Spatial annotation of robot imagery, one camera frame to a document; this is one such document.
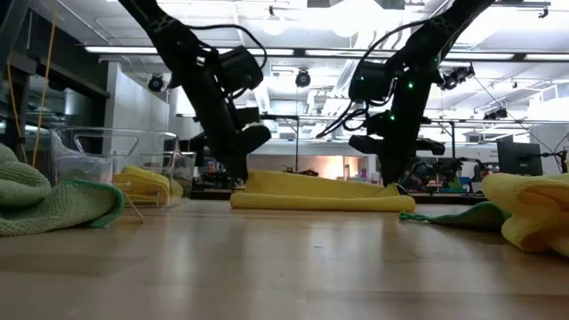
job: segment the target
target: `computer monitor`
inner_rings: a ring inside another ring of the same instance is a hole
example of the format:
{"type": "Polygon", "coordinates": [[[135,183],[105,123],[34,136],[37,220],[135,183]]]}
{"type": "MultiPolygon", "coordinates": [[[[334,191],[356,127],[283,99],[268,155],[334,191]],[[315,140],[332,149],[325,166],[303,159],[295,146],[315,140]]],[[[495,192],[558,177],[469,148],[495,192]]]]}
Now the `computer monitor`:
{"type": "Polygon", "coordinates": [[[498,142],[500,172],[540,176],[540,145],[536,143],[498,142]]]}

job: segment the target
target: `green cloth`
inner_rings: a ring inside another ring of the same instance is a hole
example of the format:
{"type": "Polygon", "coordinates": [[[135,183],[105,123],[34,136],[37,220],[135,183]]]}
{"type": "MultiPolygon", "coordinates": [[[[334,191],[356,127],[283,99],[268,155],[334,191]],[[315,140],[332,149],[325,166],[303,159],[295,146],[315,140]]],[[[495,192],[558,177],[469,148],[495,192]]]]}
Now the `green cloth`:
{"type": "Polygon", "coordinates": [[[0,236],[102,228],[121,215],[123,201],[117,188],[88,180],[64,180],[52,189],[42,173],[0,144],[0,236]]]}
{"type": "Polygon", "coordinates": [[[500,232],[501,226],[511,217],[491,202],[483,202],[459,214],[446,214],[443,216],[427,216],[408,212],[399,213],[400,220],[426,221],[432,224],[467,228],[480,231],[500,232]]]}

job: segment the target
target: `yellow cloth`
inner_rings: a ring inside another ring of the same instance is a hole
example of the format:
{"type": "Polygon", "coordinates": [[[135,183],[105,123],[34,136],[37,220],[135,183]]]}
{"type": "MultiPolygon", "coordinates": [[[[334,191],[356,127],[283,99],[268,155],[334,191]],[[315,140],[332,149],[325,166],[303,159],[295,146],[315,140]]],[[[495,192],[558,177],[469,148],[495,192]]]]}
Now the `yellow cloth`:
{"type": "Polygon", "coordinates": [[[569,257],[569,174],[520,177],[492,174],[482,190],[512,217],[502,235],[525,252],[555,251],[569,257]]]}
{"type": "Polygon", "coordinates": [[[183,194],[178,182],[132,165],[115,175],[114,184],[135,204],[167,205],[171,197],[180,198],[183,194]]]}
{"type": "Polygon", "coordinates": [[[328,180],[284,172],[251,172],[243,192],[231,196],[234,209],[413,212],[415,201],[395,186],[328,180]]]}

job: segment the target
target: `plastic container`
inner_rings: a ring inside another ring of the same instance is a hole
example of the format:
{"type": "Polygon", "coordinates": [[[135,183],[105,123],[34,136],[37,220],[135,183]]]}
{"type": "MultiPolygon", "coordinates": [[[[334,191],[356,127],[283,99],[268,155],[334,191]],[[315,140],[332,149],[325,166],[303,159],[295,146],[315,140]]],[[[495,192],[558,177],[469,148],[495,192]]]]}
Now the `plastic container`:
{"type": "Polygon", "coordinates": [[[169,132],[93,127],[51,130],[54,183],[84,179],[115,185],[137,207],[162,207],[191,189],[195,157],[169,132]],[[183,187],[177,180],[189,180],[183,187]]]}

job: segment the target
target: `wooden table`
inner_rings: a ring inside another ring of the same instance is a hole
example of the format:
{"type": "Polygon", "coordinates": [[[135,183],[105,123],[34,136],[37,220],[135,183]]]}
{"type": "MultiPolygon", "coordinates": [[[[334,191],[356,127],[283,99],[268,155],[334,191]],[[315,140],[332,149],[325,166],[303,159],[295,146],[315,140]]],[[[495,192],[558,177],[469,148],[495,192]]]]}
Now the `wooden table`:
{"type": "MultiPolygon", "coordinates": [[[[422,206],[449,213],[456,206],[422,206]]],[[[569,261],[395,213],[192,202],[0,238],[0,318],[567,319],[569,261]]]]}

